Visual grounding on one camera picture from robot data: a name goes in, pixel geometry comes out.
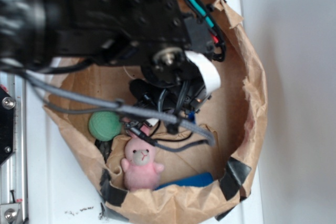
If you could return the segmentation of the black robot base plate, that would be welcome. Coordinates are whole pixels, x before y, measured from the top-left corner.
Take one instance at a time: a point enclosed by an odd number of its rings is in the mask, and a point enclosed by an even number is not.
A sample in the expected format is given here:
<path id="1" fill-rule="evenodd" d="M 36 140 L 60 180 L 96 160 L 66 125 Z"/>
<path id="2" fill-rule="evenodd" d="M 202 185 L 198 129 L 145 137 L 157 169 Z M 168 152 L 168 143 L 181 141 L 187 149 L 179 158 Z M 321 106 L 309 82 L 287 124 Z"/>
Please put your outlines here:
<path id="1" fill-rule="evenodd" d="M 15 151 L 14 124 L 16 102 L 8 92 L 1 87 L 1 166 Z"/>

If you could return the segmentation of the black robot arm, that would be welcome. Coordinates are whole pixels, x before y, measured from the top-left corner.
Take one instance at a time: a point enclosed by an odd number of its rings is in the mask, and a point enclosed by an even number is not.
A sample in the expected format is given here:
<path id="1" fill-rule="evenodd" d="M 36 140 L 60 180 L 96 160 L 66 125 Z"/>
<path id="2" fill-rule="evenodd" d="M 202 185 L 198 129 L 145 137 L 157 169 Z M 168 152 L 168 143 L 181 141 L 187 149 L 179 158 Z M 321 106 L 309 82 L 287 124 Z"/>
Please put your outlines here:
<path id="1" fill-rule="evenodd" d="M 201 0 L 1 0 L 1 71 L 18 74 L 64 98 L 132 118 L 185 124 L 179 113 L 197 112 L 221 86 L 214 61 L 226 43 Z M 133 81 L 144 109 L 75 95 L 28 75 L 72 73 L 91 65 L 140 67 Z"/>

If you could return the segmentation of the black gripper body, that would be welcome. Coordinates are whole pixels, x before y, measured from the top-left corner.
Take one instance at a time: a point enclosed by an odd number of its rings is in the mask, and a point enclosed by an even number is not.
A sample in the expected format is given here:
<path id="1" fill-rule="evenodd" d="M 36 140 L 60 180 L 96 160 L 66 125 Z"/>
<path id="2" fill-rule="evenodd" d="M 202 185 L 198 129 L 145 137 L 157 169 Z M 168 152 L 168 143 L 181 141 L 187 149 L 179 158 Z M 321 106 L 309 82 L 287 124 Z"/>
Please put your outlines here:
<path id="1" fill-rule="evenodd" d="M 196 113 L 212 98 L 206 93 L 200 78 L 186 81 L 177 87 L 165 88 L 156 87 L 142 79 L 134 79 L 130 81 L 129 89 L 137 99 L 135 107 L 184 116 L 193 123 Z"/>

